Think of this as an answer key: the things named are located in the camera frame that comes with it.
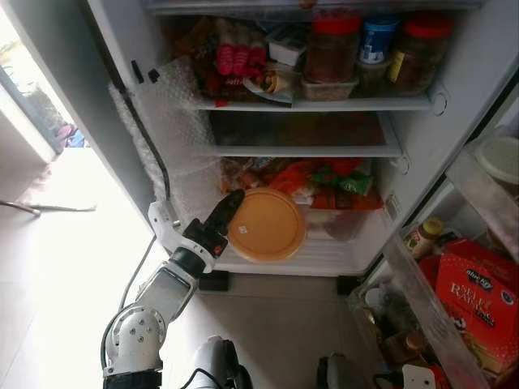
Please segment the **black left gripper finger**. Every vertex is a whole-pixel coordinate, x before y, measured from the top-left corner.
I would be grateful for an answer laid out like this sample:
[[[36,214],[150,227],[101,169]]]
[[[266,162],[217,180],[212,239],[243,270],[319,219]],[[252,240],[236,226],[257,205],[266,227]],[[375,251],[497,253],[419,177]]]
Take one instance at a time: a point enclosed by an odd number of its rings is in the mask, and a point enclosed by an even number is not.
[[[229,224],[236,217],[238,208],[241,207],[245,196],[244,190],[233,190],[227,193],[205,219],[203,223],[204,231],[215,233],[219,237],[225,237],[229,233]]]

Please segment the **orange round lidded container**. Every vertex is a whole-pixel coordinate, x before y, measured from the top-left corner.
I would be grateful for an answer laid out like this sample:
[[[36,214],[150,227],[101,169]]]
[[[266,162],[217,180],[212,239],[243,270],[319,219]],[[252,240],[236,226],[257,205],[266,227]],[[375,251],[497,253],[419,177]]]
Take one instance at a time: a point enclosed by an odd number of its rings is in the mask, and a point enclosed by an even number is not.
[[[269,188],[244,191],[229,224],[229,243],[253,263],[281,263],[296,255],[307,237],[300,207],[288,195]]]

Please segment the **clear fridge drawer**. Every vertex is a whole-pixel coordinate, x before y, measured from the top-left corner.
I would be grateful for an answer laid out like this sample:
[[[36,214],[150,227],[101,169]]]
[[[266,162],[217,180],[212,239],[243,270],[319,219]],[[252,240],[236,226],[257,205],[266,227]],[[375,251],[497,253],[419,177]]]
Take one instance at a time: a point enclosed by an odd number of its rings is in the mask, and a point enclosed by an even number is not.
[[[212,111],[219,156],[397,158],[389,120],[375,112]]]

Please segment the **black door grey fridge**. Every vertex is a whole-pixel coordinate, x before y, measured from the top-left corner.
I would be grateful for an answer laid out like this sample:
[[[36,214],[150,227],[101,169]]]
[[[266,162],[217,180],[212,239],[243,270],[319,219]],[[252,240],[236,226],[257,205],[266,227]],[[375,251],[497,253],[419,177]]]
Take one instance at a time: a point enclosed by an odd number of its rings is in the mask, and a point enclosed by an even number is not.
[[[444,62],[422,96],[328,101],[304,110],[381,111],[401,156],[378,168],[384,210],[367,217],[357,237],[305,243],[286,264],[251,264],[226,250],[217,270],[238,274],[333,276],[342,292],[357,288],[394,229],[434,188],[434,178],[466,136],[477,130],[519,63],[519,0],[0,0],[59,100],[100,153],[140,216],[157,201],[151,178],[108,92],[156,83],[170,63],[159,19],[218,15],[259,21],[309,21],[328,11],[389,14],[455,11]]]

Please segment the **fridge door with clear shelves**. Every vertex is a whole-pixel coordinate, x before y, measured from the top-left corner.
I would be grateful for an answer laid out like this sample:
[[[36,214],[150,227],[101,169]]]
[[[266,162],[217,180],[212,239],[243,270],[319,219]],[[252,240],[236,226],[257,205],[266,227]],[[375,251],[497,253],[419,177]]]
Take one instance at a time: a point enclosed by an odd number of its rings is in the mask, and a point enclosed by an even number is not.
[[[519,78],[516,73],[505,82],[503,92],[491,105],[477,130],[457,146],[453,158],[434,178],[434,188],[419,200],[403,226],[394,229],[350,301],[360,301],[361,293],[382,284],[392,292],[393,307],[418,323],[418,332],[427,341],[423,358],[427,370],[445,389],[495,389],[497,377],[484,370],[470,334],[463,329],[472,307],[475,322],[482,322],[478,311],[481,295],[472,288],[438,289],[438,277],[431,274],[425,260],[413,259],[405,248],[404,237],[419,221],[439,217],[449,221],[446,238],[452,243],[479,244],[483,249],[512,262],[518,253],[518,203],[507,189],[494,181],[478,162],[477,149],[496,135],[497,130],[516,125],[515,108]]]

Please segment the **red snack packet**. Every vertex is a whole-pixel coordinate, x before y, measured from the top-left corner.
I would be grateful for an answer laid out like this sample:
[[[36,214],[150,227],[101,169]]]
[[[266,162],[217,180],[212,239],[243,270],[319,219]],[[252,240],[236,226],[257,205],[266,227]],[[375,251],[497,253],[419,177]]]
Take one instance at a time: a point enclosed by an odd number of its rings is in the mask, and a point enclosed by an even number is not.
[[[322,160],[294,160],[273,175],[268,188],[285,195],[312,195],[315,193],[315,186],[311,184],[309,177],[322,165]]]

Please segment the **clear bubble wrap sheet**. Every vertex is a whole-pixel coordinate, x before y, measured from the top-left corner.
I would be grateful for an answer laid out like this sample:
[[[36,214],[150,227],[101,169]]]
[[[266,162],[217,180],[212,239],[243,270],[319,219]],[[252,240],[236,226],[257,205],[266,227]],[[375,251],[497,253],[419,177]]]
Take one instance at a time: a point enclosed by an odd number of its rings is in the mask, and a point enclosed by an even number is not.
[[[146,188],[182,222],[204,220],[222,197],[210,120],[196,107],[201,99],[188,59],[164,64],[158,73],[156,83],[129,92],[109,84],[108,92],[151,178]]]

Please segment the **green snack packet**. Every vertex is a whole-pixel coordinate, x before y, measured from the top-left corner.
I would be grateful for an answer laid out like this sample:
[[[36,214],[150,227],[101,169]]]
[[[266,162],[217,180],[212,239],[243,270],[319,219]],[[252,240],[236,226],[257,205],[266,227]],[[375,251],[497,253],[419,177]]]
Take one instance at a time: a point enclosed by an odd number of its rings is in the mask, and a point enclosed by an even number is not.
[[[331,186],[331,188],[356,195],[367,195],[375,184],[373,163],[370,160],[339,160],[323,163],[308,175],[308,181],[315,186]]]

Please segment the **red sausage packet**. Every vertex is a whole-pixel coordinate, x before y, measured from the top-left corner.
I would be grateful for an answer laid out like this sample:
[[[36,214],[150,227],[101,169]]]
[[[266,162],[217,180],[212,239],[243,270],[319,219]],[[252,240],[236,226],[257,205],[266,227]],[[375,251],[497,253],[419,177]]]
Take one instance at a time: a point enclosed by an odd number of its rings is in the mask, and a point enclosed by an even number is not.
[[[217,49],[215,66],[219,75],[255,78],[267,68],[267,41],[260,30],[244,23],[215,19]]]

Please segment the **clear plastic food box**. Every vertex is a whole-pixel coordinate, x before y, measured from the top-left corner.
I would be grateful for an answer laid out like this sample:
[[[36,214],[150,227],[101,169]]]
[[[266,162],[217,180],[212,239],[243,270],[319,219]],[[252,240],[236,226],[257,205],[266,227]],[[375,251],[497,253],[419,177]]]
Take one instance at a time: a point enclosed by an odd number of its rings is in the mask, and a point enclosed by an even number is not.
[[[317,83],[304,78],[300,83],[300,92],[302,99],[307,101],[348,100],[358,83],[357,75],[341,83]]]

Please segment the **small white food box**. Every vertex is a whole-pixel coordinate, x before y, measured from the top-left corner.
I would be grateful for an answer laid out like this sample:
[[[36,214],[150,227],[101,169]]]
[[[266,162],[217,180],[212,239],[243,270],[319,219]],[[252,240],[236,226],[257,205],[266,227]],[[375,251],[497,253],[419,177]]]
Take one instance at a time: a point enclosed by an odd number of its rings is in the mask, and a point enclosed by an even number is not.
[[[281,24],[267,34],[268,54],[274,62],[297,66],[307,49],[309,29],[300,24]]]

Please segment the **red lid glass jar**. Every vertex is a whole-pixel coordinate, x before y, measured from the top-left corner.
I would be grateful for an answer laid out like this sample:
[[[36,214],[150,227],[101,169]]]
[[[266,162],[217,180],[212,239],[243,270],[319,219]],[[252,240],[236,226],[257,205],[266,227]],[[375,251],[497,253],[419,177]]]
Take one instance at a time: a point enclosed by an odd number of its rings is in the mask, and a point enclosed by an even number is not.
[[[407,12],[388,57],[387,85],[396,94],[419,94],[429,88],[455,29],[446,12]]]
[[[308,82],[352,80],[362,22],[358,11],[328,11],[314,16],[303,71]]]

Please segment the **white lid round container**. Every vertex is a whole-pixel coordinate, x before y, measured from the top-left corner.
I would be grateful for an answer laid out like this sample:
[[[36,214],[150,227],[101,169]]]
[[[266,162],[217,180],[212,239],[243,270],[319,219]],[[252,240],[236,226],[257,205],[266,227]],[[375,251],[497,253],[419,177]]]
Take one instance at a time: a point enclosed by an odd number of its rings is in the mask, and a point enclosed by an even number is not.
[[[519,140],[508,136],[479,142],[474,152],[479,165],[500,184],[519,184]]]

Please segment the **brown glass bottle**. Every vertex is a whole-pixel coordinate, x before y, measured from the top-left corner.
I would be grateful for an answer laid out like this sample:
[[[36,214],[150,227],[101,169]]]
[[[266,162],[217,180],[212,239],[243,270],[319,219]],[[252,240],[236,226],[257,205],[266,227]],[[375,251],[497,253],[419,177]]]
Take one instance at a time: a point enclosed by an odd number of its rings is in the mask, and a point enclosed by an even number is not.
[[[392,365],[404,365],[421,361],[427,340],[422,331],[412,330],[397,333],[382,341],[381,349],[385,360]]]

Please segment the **blue lid white tub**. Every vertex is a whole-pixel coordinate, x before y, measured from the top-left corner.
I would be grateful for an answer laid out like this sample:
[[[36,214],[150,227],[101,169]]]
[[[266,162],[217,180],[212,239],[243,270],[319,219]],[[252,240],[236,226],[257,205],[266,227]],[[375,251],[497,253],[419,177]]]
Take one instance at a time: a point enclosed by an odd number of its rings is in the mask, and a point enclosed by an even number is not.
[[[385,62],[400,21],[398,14],[388,12],[366,16],[363,20],[358,60],[372,66]]]

